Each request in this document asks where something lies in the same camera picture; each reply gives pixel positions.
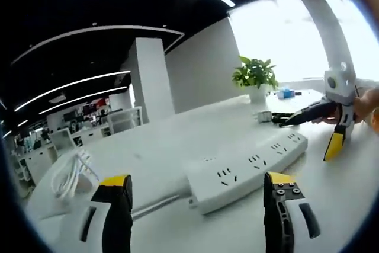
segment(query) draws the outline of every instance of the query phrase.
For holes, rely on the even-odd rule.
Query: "white cable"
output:
[[[99,180],[95,172],[88,166],[90,159],[90,154],[82,150],[68,158],[62,167],[53,174],[50,185],[57,199],[65,203],[70,202],[75,195],[79,174],[84,173],[87,169]]]

